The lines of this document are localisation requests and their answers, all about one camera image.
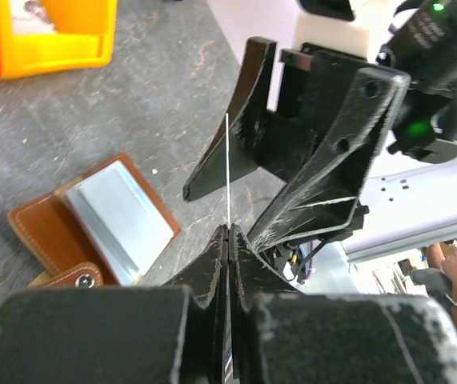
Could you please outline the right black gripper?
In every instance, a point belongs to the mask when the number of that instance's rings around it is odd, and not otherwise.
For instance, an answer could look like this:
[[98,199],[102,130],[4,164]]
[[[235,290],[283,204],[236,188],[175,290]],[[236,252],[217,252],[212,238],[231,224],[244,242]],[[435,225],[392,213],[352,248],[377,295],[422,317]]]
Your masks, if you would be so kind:
[[[258,168],[276,42],[247,40],[226,112],[231,182]],[[365,64],[317,49],[298,120],[319,143],[248,233],[257,252],[285,242],[327,241],[363,225],[363,187],[392,132],[388,152],[440,164],[457,157],[457,1],[426,1]],[[225,118],[182,188],[186,201],[226,185]]]

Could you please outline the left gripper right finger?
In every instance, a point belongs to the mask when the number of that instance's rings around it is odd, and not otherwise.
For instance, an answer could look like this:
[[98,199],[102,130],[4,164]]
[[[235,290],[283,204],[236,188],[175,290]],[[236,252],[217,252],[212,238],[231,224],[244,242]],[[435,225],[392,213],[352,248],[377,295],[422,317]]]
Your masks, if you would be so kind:
[[457,383],[457,333],[417,295],[306,295],[229,235],[235,372],[243,383]]

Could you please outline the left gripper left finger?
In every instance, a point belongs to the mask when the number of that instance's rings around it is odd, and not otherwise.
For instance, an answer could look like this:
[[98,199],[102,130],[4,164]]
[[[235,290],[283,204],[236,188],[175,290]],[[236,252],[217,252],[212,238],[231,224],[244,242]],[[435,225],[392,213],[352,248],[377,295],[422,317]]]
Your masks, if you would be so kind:
[[160,287],[33,288],[0,305],[0,383],[220,383],[226,226]]

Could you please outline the white credit card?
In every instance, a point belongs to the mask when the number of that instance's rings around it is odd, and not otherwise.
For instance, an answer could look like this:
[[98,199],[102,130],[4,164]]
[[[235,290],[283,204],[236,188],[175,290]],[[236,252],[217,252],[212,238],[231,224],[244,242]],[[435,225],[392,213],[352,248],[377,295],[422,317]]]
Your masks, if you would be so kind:
[[231,226],[231,168],[230,168],[230,121],[228,112],[225,113],[225,162],[226,162],[226,220]]

